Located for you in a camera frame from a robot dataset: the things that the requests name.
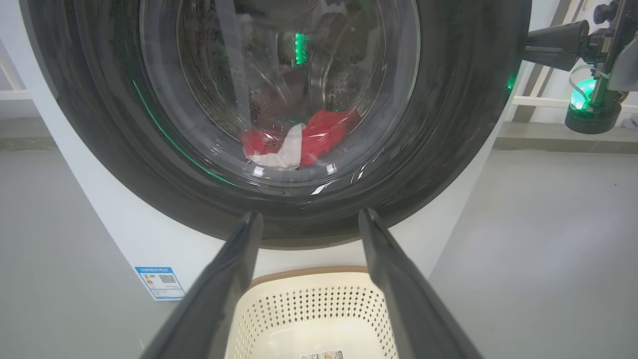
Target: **laundry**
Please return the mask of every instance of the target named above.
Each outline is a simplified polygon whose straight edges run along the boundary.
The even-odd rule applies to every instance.
[[[330,153],[360,121],[355,109],[321,110],[309,121],[293,126],[284,139],[273,131],[250,130],[241,140],[246,158],[254,163],[282,170],[313,165]]]

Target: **label inside basket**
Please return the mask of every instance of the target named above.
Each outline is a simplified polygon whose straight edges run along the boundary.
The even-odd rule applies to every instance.
[[[312,353],[301,356],[301,359],[343,359],[343,350],[329,350],[323,353]]]

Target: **washing machine door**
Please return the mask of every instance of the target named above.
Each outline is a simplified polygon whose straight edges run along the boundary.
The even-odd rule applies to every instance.
[[[394,225],[456,178],[510,95],[530,0],[24,1],[87,147],[169,217],[267,248]]]

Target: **beige plastic basket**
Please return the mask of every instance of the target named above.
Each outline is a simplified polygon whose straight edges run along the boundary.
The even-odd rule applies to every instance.
[[[383,293],[360,268],[257,279],[235,308],[226,358],[397,358]]]

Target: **blue and white sticker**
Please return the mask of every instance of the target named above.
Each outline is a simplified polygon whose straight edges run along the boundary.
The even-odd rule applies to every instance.
[[[135,267],[155,300],[180,300],[184,289],[171,267]]]

